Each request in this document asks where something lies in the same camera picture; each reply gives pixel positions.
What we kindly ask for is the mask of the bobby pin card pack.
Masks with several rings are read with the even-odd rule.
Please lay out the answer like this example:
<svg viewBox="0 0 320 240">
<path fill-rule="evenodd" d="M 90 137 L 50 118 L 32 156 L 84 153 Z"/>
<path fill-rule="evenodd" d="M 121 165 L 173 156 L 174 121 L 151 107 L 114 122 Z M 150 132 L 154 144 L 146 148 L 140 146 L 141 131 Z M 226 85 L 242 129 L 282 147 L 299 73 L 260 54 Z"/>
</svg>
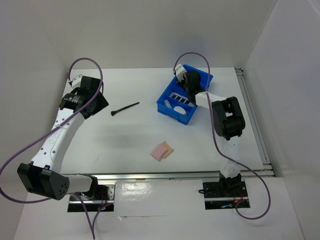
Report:
<svg viewBox="0 0 320 240">
<path fill-rule="evenodd" d="M 176 93 L 176 92 L 171 92 L 170 95 L 169 95 L 169 97 L 172 98 L 172 99 L 174 99 L 174 100 L 177 100 L 178 102 L 180 102 L 180 103 L 182 103 L 182 104 L 185 104 L 185 105 L 187 105 L 187 106 L 190 106 L 190 107 L 192 107 L 192 108 L 195 106 L 192 102 L 190 102 L 190 101 L 188 100 L 187 97 L 185 97 L 185 96 L 183 96 L 183 95 L 180 95 L 180 94 L 178 94 L 178 93 Z"/>
</svg>

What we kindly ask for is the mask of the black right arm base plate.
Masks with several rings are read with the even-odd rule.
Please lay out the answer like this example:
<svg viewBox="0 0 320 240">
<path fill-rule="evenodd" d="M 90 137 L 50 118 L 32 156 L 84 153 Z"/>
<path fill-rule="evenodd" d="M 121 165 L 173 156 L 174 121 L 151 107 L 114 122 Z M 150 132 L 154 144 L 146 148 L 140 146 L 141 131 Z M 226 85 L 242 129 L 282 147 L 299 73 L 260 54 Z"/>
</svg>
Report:
<svg viewBox="0 0 320 240">
<path fill-rule="evenodd" d="M 238 203 L 238 208 L 251 207 L 244 181 L 231 190 L 221 190 L 218 182 L 203 182 L 198 193 L 204 197 L 206 210 L 234 209 Z"/>
</svg>

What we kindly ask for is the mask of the aluminium table edge rail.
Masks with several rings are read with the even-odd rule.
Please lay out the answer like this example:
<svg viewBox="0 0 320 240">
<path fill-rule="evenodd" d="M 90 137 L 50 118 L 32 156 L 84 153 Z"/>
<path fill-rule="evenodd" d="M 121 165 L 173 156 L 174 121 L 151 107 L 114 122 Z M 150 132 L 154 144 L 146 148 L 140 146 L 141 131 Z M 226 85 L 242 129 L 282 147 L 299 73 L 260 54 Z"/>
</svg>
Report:
<svg viewBox="0 0 320 240">
<path fill-rule="evenodd" d="M 156 173 L 117 173 L 117 174 L 90 174 L 100 182 L 118 181 L 166 181 L 166 180 L 219 180 L 217 171 L 200 172 L 156 172 Z"/>
</svg>

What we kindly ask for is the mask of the tan blotting paper pad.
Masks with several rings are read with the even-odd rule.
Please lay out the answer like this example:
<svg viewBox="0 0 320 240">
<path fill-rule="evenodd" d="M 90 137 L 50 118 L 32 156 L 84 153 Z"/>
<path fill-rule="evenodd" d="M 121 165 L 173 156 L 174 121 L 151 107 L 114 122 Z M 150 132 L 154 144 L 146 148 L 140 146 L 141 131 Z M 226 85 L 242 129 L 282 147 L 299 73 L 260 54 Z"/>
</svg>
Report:
<svg viewBox="0 0 320 240">
<path fill-rule="evenodd" d="M 166 148 L 166 152 L 162 156 L 162 158 L 165 159 L 174 151 L 174 149 L 171 148 L 165 141 L 163 141 L 161 145 Z"/>
</svg>

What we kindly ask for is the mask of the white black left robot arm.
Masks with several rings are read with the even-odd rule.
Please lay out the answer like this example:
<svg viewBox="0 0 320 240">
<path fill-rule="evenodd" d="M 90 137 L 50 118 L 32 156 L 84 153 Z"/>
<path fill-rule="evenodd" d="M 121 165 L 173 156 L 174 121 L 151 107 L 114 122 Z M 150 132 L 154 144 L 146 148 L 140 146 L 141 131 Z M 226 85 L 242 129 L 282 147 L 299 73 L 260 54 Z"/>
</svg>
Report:
<svg viewBox="0 0 320 240">
<path fill-rule="evenodd" d="M 17 169 L 29 193 L 55 200 L 81 193 L 92 200 L 103 190 L 92 175 L 60 173 L 65 154 L 79 127 L 109 105 L 99 90 L 100 82 L 100 79 L 82 76 L 78 83 L 72 85 L 72 91 L 61 99 L 52 127 L 54 132 L 46 138 L 30 163 L 22 163 Z"/>
</svg>

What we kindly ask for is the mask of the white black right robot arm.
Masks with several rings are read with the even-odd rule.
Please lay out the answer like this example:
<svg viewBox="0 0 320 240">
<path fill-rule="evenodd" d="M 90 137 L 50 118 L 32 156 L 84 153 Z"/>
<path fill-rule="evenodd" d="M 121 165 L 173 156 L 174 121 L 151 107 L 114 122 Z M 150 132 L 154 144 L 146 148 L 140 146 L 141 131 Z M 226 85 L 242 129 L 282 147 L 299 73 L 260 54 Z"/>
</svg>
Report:
<svg viewBox="0 0 320 240">
<path fill-rule="evenodd" d="M 197 71 L 183 70 L 176 77 L 188 100 L 209 110 L 214 145 L 224 158 L 219 171 L 218 190 L 223 196 L 230 196 L 242 180 L 238 165 L 239 142 L 246 122 L 239 101 L 235 96 L 222 97 L 201 88 L 201 76 Z"/>
</svg>

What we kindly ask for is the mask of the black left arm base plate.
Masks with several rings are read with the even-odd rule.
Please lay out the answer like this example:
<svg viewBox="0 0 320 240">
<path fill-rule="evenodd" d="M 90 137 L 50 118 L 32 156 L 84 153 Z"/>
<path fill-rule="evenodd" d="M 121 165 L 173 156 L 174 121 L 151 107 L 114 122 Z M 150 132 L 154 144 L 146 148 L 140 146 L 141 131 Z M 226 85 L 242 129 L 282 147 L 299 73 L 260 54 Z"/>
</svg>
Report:
<svg viewBox="0 0 320 240">
<path fill-rule="evenodd" d="M 87 211 L 89 213 L 97 213 L 98 210 L 102 212 L 113 212 L 115 201 L 115 182 L 99 183 L 99 187 L 95 191 L 94 195 L 88 196 L 86 193 L 77 193 L 77 195 L 83 201 Z M 68 213 L 84 213 L 85 210 L 81 204 L 81 201 L 74 195 L 69 197 L 68 201 Z"/>
</svg>

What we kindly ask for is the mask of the white tube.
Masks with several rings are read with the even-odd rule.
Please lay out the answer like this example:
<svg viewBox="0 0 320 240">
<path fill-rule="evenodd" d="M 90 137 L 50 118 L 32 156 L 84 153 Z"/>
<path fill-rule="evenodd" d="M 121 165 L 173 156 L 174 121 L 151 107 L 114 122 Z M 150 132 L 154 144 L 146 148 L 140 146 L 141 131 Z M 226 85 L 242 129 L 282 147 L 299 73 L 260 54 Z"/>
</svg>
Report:
<svg viewBox="0 0 320 240">
<path fill-rule="evenodd" d="M 164 105 L 168 108 L 168 109 L 171 109 L 171 110 L 174 110 L 174 106 L 171 105 L 171 103 L 166 99 L 164 100 Z"/>
</svg>

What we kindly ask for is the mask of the pink blotting paper pad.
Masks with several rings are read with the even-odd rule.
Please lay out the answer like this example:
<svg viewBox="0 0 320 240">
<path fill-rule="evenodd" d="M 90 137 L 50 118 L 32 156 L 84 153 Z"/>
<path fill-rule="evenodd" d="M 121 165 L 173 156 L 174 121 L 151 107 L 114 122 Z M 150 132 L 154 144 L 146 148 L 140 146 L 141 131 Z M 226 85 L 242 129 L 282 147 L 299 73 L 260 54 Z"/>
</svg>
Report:
<svg viewBox="0 0 320 240">
<path fill-rule="evenodd" d="M 162 144 L 159 144 L 152 152 L 151 156 L 157 160 L 158 162 L 161 161 L 163 156 L 167 153 L 168 149 L 163 146 Z"/>
</svg>

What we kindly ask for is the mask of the aluminium side rail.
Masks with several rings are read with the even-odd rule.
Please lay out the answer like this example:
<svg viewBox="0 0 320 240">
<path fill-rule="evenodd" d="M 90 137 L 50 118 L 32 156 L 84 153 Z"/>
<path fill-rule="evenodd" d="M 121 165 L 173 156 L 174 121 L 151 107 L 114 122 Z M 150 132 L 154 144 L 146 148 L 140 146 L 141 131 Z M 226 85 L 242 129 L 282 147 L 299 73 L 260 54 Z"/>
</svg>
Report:
<svg viewBox="0 0 320 240">
<path fill-rule="evenodd" d="M 269 154 L 267 152 L 267 148 L 265 145 L 264 138 L 262 136 L 262 132 L 256 117 L 256 113 L 253 107 L 253 103 L 251 100 L 251 97 L 249 95 L 249 91 L 245 82 L 244 78 L 244 71 L 242 68 L 235 68 L 235 74 L 241 89 L 241 93 L 245 102 L 245 106 L 247 108 L 248 116 L 250 119 L 250 123 L 252 126 L 253 134 L 255 137 L 255 141 L 257 143 L 257 147 L 260 153 L 262 165 L 263 165 L 263 171 L 264 172 L 269 172 L 269 173 L 263 173 L 263 176 L 275 176 L 274 169 L 272 166 L 272 163 L 269 158 Z"/>
</svg>

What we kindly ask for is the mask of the slim black makeup brush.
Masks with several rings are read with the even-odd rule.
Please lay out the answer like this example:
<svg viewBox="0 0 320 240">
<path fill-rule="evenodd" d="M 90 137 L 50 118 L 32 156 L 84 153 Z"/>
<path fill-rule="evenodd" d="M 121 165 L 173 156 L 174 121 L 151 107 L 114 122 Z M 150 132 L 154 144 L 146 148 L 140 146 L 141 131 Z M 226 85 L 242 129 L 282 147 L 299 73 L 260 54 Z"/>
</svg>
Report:
<svg viewBox="0 0 320 240">
<path fill-rule="evenodd" d="M 116 115 L 117 113 L 119 113 L 119 112 L 121 112 L 121 111 L 124 111 L 124 110 L 126 110 L 126 109 L 129 109 L 129 108 L 131 108 L 131 107 L 134 107 L 134 106 L 136 106 L 136 105 L 138 105 L 138 104 L 139 104 L 139 102 L 132 103 L 132 104 L 127 105 L 127 106 L 124 106 L 124 107 L 122 107 L 122 108 L 120 108 L 120 109 L 113 110 L 113 111 L 110 112 L 110 114 L 111 114 L 111 116 L 114 116 L 114 115 Z"/>
</svg>

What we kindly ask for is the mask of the blue plastic organizer bin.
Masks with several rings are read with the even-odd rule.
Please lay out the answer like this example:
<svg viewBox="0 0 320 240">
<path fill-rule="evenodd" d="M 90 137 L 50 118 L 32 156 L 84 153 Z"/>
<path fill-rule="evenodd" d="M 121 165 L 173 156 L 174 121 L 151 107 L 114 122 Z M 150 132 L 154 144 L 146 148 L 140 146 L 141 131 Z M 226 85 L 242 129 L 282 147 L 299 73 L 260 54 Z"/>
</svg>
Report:
<svg viewBox="0 0 320 240">
<path fill-rule="evenodd" d="M 182 77 L 182 74 L 185 72 L 197 72 L 200 76 L 201 89 L 206 87 L 209 76 L 207 72 L 187 64 L 178 64 L 175 67 L 175 70 L 178 70 L 179 77 Z M 178 82 L 178 78 L 175 76 L 160 95 L 159 99 L 156 101 L 157 111 L 187 125 L 195 113 L 197 106 L 188 100 L 187 93 Z"/>
</svg>

